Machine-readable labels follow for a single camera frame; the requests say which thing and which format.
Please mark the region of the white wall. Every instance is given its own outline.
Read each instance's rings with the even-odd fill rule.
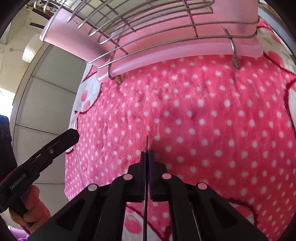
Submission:
[[[8,44],[0,43],[0,88],[13,93],[16,93],[22,77],[29,66],[28,63],[22,60],[23,50],[31,38],[36,33],[41,32],[37,28],[29,27],[30,22],[45,25],[47,20],[23,8],[11,23]]]
[[[37,32],[21,27],[7,45],[0,43],[0,88],[16,93],[22,77],[29,64],[22,60],[22,55],[28,42]]]

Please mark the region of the cable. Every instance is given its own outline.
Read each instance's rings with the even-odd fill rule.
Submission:
[[[77,118],[78,118],[79,113],[80,112],[78,111],[74,115],[74,118],[73,118],[72,123],[71,123],[71,128],[72,129],[77,129],[77,127],[76,127],[76,121],[77,121]],[[83,178],[83,175],[82,175],[82,168],[81,168],[80,158],[79,158],[79,154],[78,154],[76,145],[73,146],[73,150],[74,150],[74,153],[75,153],[75,156],[76,156],[76,160],[77,160],[77,166],[78,166],[78,171],[79,171],[81,183],[82,183],[83,188],[85,188],[86,185],[85,185],[84,178]]]

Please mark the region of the pink polka dot blanket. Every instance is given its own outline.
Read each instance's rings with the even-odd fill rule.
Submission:
[[[296,212],[295,65],[260,21],[265,54],[195,56],[145,66],[99,84],[88,66],[71,123],[86,185],[111,183],[140,160],[148,136],[156,160],[184,182],[208,183],[270,240]],[[65,193],[82,189],[77,158],[66,155]],[[170,240],[167,203],[148,203],[149,240]],[[123,240],[142,240],[143,204],[129,203]]]

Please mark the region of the purple fabric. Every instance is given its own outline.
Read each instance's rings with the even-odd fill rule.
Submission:
[[[26,241],[28,237],[29,237],[29,235],[27,235],[26,238],[21,238],[21,239],[18,239],[17,241]]]

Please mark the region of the human hand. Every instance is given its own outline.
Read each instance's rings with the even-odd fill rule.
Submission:
[[[47,220],[51,218],[47,207],[43,202],[40,201],[39,194],[39,188],[32,185],[24,203],[26,209],[29,211],[26,212],[23,217],[9,209],[11,219],[20,226],[27,227],[31,233],[36,231],[40,226],[42,226]],[[28,227],[28,223],[34,224],[31,227]]]

